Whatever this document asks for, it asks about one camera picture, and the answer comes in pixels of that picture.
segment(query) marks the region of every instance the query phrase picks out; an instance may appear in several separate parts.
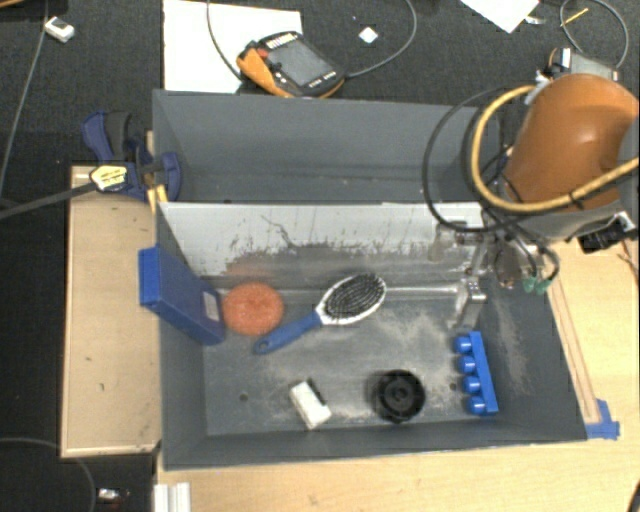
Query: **brush bristles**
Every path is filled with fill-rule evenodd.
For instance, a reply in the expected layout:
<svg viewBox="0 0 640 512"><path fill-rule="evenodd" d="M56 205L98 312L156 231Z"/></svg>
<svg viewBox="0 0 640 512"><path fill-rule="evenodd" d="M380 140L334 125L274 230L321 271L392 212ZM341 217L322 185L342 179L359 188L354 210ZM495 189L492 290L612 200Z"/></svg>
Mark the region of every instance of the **brush bristles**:
<svg viewBox="0 0 640 512"><path fill-rule="evenodd" d="M327 299L325 313L336 320L361 315L384 297L384 281L375 274L359 274L338 286Z"/></svg>

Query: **wooden table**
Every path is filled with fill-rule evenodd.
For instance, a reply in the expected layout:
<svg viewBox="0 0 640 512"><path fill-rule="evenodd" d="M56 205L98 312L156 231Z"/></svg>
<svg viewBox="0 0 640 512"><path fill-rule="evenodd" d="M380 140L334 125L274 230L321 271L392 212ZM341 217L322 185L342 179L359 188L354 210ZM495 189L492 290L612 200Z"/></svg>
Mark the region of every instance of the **wooden table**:
<svg viewBox="0 0 640 512"><path fill-rule="evenodd" d="M74 185L86 171L74 170ZM151 214L94 193L73 200L70 227L63 456L150 451L160 439L157 324L137 304L135 251L152 243ZM590 382L620 421L618 441L170 473L160 464L158 481L190 482L194 512L626 510L640 480L637 284L621 246L557 250L566 301L556 288L554 309L560 323L568 310L565 331L573 325L580 345L563 339L583 391Z"/></svg>

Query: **orange device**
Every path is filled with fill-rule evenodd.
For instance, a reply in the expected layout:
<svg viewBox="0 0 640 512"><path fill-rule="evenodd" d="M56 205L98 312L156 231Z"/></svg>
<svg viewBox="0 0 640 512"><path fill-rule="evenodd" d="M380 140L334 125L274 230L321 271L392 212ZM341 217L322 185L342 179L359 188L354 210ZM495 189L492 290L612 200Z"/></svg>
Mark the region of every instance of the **orange device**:
<svg viewBox="0 0 640 512"><path fill-rule="evenodd" d="M298 32L252 41L236 59L244 75L267 92L285 98L326 98L344 83L345 71Z"/></svg>

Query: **white eraser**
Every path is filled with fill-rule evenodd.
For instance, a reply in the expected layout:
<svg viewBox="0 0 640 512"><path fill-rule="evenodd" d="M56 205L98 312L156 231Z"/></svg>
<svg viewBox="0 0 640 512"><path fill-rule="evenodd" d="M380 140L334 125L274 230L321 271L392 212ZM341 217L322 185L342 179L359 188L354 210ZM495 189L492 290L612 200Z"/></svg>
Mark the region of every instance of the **white eraser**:
<svg viewBox="0 0 640 512"><path fill-rule="evenodd" d="M47 23L45 23L44 31L51 37L54 37L58 41L61 41L63 43L66 43L76 33L76 30L71 25L69 25L65 21L62 21L57 16L54 16L49 21L47 21Z"/></svg>
<svg viewBox="0 0 640 512"><path fill-rule="evenodd" d="M289 390L289 397L309 430L313 430L331 417L329 407L308 381L293 386Z"/></svg>

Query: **orange sponge ball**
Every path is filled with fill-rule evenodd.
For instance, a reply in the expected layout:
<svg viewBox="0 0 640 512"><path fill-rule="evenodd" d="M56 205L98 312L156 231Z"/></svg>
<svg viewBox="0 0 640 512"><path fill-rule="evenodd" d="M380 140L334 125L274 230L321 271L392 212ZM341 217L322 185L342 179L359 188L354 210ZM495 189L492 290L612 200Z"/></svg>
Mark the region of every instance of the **orange sponge ball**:
<svg viewBox="0 0 640 512"><path fill-rule="evenodd" d="M271 286L257 281L233 288L222 301L226 326L246 336L271 332L282 320L284 303Z"/></svg>

